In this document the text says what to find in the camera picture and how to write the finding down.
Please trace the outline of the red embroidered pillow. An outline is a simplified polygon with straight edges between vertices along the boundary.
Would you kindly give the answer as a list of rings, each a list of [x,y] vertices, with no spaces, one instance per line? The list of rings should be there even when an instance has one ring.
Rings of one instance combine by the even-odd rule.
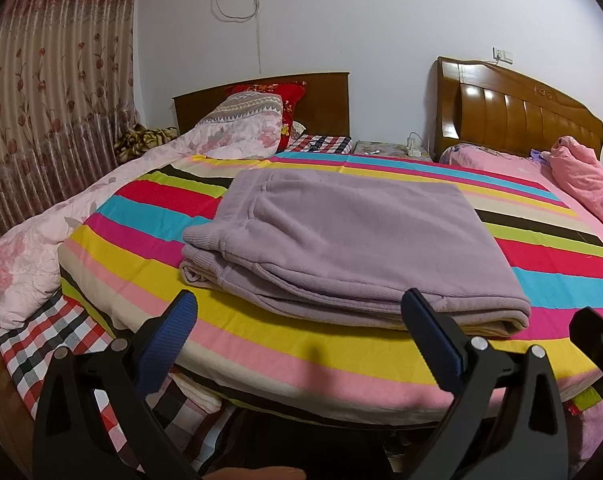
[[[231,94],[243,91],[274,93],[282,98],[282,132],[280,133],[280,143],[276,151],[277,153],[283,152],[288,147],[290,135],[292,134],[295,108],[306,94],[307,82],[295,80],[286,82],[260,82],[260,84],[234,84],[234,86],[226,89],[225,94],[231,96]]]

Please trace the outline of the pink floral quilt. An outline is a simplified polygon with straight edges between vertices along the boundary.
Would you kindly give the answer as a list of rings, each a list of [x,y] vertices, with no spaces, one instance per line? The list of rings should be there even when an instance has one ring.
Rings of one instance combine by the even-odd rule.
[[[283,110],[283,98],[276,93],[234,93],[190,131],[11,228],[0,238],[0,327],[14,330],[23,326],[59,288],[59,246],[119,188],[150,170],[190,155],[268,158],[280,145]]]

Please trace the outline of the grey nightstand top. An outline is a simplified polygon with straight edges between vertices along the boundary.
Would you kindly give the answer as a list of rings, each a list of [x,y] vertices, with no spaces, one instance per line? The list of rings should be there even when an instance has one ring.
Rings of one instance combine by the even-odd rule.
[[[418,162],[430,162],[431,155],[423,158],[410,157],[407,153],[407,144],[386,143],[379,141],[358,141],[352,151],[355,155],[379,156],[391,158],[404,158]]]

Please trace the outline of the pink fleece blanket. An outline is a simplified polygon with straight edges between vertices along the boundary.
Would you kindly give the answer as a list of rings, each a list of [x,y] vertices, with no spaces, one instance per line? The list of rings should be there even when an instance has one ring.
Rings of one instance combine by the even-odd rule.
[[[547,156],[556,184],[603,223],[603,166],[592,148],[561,136]]]

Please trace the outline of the brown floral curtain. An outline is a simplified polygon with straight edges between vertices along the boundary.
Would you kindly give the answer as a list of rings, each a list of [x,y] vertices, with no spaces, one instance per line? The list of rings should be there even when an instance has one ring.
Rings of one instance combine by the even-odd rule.
[[[114,170],[136,122],[134,0],[0,7],[0,237]]]

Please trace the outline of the glossy brown padded headboard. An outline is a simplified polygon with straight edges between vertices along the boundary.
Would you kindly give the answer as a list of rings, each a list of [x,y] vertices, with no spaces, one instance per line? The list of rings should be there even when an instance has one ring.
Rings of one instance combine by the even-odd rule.
[[[556,88],[484,61],[437,58],[434,157],[468,143],[526,157],[572,136],[600,155],[603,122]]]

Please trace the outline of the pink bed sheet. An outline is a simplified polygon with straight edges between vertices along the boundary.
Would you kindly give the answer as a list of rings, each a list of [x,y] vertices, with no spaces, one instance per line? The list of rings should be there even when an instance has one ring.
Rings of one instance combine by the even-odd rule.
[[[592,231],[603,240],[603,223],[556,184],[547,161],[549,153],[550,151],[536,157],[519,157],[490,150],[484,146],[460,143],[447,148],[439,162],[450,166],[485,170],[495,174],[536,181],[548,191],[559,196],[559,199],[577,212],[578,217],[588,223]]]

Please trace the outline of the white wall socket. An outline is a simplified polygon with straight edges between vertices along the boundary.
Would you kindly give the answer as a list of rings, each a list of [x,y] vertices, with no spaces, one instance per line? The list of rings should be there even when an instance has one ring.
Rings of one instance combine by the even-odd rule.
[[[505,63],[512,65],[514,62],[513,53],[507,50],[493,48],[492,49],[492,58],[495,63]]]

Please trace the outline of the dark brown flat headboard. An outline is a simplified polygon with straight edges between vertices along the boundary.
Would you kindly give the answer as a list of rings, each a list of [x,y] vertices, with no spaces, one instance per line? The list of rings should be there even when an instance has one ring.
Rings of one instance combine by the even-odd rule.
[[[348,77],[348,72],[309,73],[245,80],[240,84],[284,84],[284,82],[304,81],[306,94],[296,105],[294,119],[301,122],[313,134],[349,136]],[[192,129],[226,99],[233,86],[236,86],[236,82],[175,96],[173,106],[179,130],[186,133]]]

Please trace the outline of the brown patterned throw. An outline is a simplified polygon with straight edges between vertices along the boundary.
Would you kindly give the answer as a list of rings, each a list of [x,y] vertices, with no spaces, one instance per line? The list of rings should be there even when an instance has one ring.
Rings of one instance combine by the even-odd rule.
[[[146,128],[136,124],[129,128],[114,144],[114,152],[119,164],[130,162],[143,156],[157,146],[167,144],[180,135],[178,128]]]

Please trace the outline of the red checked bed sheet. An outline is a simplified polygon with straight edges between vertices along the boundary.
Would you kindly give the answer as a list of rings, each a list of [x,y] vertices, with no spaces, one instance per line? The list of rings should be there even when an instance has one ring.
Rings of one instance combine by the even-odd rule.
[[[83,354],[104,349],[118,334],[115,305],[156,316],[182,289],[182,233],[209,222],[234,171],[203,158],[170,162],[123,185],[64,246],[60,286],[24,325],[0,328],[0,353],[29,410],[59,347]],[[223,389],[222,370],[245,372],[265,359],[282,361],[256,341],[256,323],[224,298],[198,290],[198,320],[188,361],[175,367],[149,404],[164,432],[200,474],[222,467],[284,465],[311,478],[333,478],[356,434],[303,414],[259,412]]]

